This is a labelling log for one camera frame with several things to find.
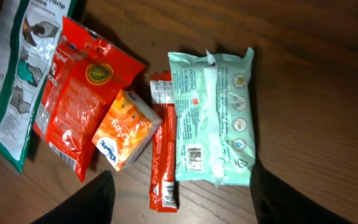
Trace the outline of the red snack bag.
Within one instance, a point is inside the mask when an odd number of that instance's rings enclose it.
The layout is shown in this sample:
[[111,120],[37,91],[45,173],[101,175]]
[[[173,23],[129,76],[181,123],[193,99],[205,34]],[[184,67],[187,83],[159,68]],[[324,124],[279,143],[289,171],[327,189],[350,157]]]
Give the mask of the red snack bag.
[[69,17],[47,74],[33,130],[84,181],[92,137],[144,64]]

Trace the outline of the green white packet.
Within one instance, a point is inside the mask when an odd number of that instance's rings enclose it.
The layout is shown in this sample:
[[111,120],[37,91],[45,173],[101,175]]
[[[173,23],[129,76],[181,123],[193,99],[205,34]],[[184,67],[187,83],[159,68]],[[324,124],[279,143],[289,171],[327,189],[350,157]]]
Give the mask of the green white packet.
[[63,29],[77,0],[3,1],[0,11],[0,155],[22,172],[32,126]]

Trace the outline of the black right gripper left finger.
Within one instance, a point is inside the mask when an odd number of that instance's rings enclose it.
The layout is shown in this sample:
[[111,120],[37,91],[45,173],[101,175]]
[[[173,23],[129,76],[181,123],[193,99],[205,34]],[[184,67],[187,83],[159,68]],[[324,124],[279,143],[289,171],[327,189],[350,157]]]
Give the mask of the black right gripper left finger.
[[113,216],[115,193],[112,173],[105,170],[59,206],[34,222],[46,224],[110,224]]

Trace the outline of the mint green snack packet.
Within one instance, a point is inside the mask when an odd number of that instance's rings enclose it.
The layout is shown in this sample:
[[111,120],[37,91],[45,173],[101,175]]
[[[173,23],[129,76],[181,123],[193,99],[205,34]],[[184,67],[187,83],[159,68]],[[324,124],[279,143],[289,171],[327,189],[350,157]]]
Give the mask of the mint green snack packet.
[[250,184],[255,134],[248,84],[254,50],[243,57],[169,52],[177,114],[178,181]]

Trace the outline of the orange white small packet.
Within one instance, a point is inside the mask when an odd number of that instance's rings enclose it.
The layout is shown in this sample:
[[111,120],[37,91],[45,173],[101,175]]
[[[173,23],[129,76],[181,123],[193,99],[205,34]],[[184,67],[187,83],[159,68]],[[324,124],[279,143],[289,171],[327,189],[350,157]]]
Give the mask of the orange white small packet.
[[134,163],[161,124],[160,116],[139,95],[121,90],[92,143],[119,172]]

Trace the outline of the red stick packet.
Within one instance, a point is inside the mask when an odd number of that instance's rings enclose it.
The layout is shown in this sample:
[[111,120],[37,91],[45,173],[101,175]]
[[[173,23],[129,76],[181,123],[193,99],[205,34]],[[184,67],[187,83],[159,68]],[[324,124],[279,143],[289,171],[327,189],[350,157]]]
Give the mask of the red stick packet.
[[152,108],[162,119],[161,126],[152,138],[152,167],[149,207],[163,213],[176,213],[175,155],[177,116],[173,100],[173,83],[170,72],[150,77]]

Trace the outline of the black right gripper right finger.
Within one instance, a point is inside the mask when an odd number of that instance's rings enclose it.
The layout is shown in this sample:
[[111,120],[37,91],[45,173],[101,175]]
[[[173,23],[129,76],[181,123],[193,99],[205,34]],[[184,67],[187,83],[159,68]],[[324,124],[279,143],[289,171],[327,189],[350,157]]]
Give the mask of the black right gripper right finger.
[[350,224],[269,172],[252,168],[250,193],[258,224]]

